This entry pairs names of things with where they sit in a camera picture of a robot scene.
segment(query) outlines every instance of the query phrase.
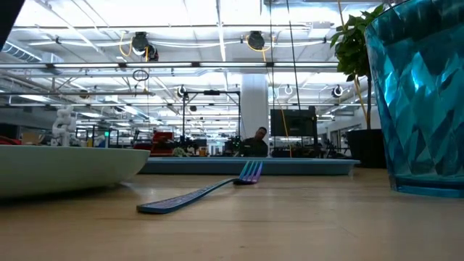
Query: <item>blue glass vase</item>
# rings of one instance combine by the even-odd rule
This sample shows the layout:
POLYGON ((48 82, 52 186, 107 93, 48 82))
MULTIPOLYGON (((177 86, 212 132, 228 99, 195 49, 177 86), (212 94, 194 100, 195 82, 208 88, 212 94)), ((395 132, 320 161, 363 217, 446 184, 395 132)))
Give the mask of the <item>blue glass vase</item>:
POLYGON ((409 0, 365 32, 394 190, 464 197, 464 4, 409 0))

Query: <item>man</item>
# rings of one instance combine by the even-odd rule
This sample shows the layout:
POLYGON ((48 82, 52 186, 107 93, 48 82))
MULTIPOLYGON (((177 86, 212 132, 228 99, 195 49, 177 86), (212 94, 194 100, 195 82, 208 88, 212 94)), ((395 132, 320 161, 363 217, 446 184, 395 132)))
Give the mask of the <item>man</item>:
POLYGON ((263 141, 268 130, 260 127, 253 138, 247 138, 241 143, 240 154, 243 157, 267 157, 268 145, 263 141))

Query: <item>blue fork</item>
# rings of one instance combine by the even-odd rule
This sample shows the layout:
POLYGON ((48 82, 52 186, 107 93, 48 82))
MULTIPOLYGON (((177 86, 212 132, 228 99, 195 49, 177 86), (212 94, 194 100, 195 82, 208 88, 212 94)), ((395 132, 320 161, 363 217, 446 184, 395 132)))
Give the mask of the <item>blue fork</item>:
POLYGON ((256 184, 260 179, 262 172, 262 162, 248 161, 244 169, 241 171, 238 178, 229 178, 220 181, 214 185, 206 186, 197 191, 185 194, 182 196, 173 197, 170 199, 163 199, 157 202, 140 204, 137 206, 137 211, 149 214, 167 214, 179 210, 182 207, 188 206, 215 189, 224 186, 227 183, 233 182, 235 185, 252 185, 256 184))

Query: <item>wooden table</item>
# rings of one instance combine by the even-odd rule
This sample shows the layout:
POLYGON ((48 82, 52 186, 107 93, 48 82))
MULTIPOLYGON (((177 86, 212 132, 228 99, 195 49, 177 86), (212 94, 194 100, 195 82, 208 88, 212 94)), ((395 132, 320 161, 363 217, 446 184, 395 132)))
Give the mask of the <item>wooden table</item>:
POLYGON ((136 212, 221 178, 137 175, 124 186, 3 203, 0 260, 463 259, 464 201, 390 191, 384 170, 265 176, 170 215, 136 212))

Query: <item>white pillar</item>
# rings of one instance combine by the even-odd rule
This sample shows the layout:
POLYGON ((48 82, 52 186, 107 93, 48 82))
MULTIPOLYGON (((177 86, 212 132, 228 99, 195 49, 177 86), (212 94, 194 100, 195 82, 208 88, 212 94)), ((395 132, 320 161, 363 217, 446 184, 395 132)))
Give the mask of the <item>white pillar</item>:
MULTIPOLYGON (((268 79, 266 74, 244 74, 241 82, 241 137, 254 137, 259 127, 269 134, 268 79)), ((269 145, 269 135, 263 141, 269 145)))

